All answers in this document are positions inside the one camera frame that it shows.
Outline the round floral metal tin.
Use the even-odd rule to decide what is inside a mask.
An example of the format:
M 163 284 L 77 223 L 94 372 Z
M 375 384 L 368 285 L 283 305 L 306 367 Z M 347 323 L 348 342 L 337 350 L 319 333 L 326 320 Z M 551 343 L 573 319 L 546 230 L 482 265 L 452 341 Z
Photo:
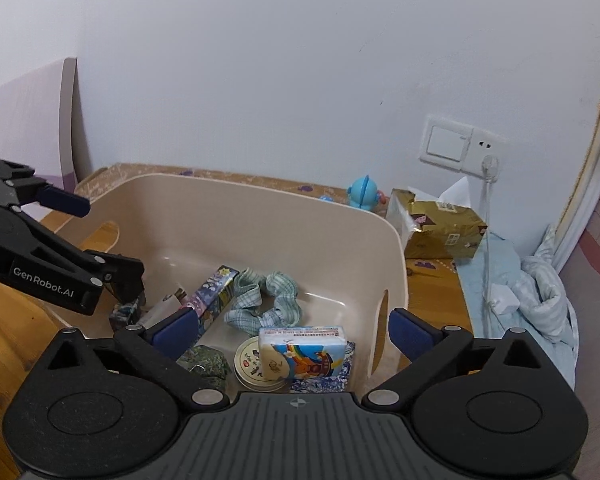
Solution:
M 238 382 L 255 392 L 277 392 L 287 389 L 283 379 L 268 379 L 263 375 L 258 337 L 245 340 L 234 355 L 234 371 Z

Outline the green checkered scrunchie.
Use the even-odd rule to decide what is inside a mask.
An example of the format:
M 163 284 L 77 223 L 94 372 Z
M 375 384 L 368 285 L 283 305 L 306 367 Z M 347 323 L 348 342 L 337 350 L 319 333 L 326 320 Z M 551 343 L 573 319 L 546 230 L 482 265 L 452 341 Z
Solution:
M 263 327 L 298 326 L 302 318 L 298 295 L 298 285 L 285 273 L 243 270 L 234 279 L 223 321 L 249 336 L 257 336 Z

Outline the colourful tissue pack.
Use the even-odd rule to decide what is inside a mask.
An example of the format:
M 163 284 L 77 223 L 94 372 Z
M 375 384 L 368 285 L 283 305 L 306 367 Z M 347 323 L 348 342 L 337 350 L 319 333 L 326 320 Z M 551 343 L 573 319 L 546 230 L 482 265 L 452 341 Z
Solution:
M 258 333 L 262 375 L 269 380 L 335 376 L 347 344 L 341 326 L 263 327 Z

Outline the dark green patterned pouch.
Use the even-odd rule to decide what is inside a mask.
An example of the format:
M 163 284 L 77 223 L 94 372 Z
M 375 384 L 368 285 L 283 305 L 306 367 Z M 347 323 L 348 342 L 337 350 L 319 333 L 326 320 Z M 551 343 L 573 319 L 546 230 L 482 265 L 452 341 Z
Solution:
M 187 349 L 176 362 L 189 374 L 201 378 L 209 387 L 225 389 L 230 366 L 221 351 L 200 344 Z

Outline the purple patterned long box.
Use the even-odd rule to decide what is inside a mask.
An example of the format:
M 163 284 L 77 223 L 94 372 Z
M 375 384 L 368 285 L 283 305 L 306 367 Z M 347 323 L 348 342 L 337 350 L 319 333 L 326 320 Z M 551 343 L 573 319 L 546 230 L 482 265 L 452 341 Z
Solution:
M 194 341 L 197 342 L 234 297 L 234 279 L 239 272 L 230 266 L 219 266 L 202 285 L 181 299 L 181 308 L 193 310 Z

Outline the white purple wardrobe panel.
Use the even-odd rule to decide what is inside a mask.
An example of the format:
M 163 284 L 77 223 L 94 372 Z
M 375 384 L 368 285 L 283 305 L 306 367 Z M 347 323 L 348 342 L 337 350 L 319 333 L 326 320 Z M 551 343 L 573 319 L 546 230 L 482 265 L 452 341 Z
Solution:
M 37 177 L 73 193 L 72 109 L 76 59 L 63 58 L 0 87 L 0 159 L 27 165 Z M 48 209 L 21 206 L 34 218 Z

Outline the white charger adapter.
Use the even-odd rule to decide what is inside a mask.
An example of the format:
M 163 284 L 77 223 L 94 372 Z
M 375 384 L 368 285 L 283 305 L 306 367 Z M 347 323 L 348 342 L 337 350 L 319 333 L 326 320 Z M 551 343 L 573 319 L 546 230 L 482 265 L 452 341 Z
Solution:
M 510 315 L 520 307 L 520 301 L 514 292 L 502 284 L 491 284 L 486 304 L 495 315 Z

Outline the blue white patterned packet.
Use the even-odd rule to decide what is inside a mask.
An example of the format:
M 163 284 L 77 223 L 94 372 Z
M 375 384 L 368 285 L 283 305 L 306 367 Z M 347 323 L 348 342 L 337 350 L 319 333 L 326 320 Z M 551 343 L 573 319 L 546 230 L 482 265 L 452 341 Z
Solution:
M 348 341 L 337 374 L 310 379 L 294 379 L 290 384 L 289 391 L 294 393 L 338 393 L 346 391 L 352 373 L 354 354 L 355 343 Z

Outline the light blue cloth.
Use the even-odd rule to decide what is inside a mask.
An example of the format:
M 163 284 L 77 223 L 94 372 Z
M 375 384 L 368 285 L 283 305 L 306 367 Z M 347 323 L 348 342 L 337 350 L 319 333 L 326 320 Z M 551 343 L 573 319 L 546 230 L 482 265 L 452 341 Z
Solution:
M 556 230 L 549 226 L 530 256 L 521 257 L 508 240 L 491 234 L 471 259 L 454 261 L 472 331 L 478 338 L 500 338 L 509 328 L 528 330 L 573 387 L 579 356 L 576 311 L 553 266 Z M 507 285 L 520 301 L 510 315 L 495 315 L 484 305 L 484 280 Z

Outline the gold tissue pack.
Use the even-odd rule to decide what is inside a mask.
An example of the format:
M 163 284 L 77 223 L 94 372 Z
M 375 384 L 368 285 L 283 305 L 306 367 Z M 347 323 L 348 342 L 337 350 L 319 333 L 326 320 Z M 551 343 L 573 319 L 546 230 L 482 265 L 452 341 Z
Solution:
M 407 259 L 471 259 L 488 229 L 471 208 L 418 200 L 407 190 L 392 191 L 386 220 Z

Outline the beige plastic storage bin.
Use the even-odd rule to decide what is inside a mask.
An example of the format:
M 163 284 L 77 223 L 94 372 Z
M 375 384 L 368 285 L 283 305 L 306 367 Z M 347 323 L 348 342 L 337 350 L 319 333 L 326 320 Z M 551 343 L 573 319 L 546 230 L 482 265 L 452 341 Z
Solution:
M 386 334 L 388 312 L 407 303 L 399 235 L 377 214 L 317 198 L 234 182 L 145 174 L 93 200 L 84 218 L 57 230 L 93 248 L 105 245 L 145 266 L 146 301 L 183 287 L 194 292 L 219 266 L 279 271 L 299 286 L 302 322 L 340 325 L 356 345 L 349 382 L 359 396 L 400 367 Z

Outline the blue toy figure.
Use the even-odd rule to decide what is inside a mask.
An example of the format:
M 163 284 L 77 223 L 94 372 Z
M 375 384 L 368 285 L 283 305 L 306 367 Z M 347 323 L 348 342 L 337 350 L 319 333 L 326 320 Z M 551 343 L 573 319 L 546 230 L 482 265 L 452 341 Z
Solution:
M 378 205 L 387 203 L 387 196 L 378 188 L 375 181 L 366 174 L 356 179 L 347 189 L 350 207 L 372 211 Z

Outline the white wall plug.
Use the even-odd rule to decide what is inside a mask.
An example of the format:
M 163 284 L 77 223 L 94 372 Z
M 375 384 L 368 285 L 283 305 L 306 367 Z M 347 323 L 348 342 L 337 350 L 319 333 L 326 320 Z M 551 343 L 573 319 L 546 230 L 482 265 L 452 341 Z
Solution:
M 481 163 L 481 171 L 483 180 L 486 183 L 493 183 L 498 180 L 500 173 L 500 160 L 494 155 L 486 155 Z

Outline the white wall switch socket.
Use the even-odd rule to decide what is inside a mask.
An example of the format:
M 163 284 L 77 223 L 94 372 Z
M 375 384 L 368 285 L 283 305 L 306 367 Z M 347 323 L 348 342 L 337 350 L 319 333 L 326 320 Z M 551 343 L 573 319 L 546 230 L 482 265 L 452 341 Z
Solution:
M 486 157 L 504 167 L 507 141 L 498 134 L 475 126 L 429 115 L 426 120 L 419 160 L 462 174 L 483 178 L 482 163 Z

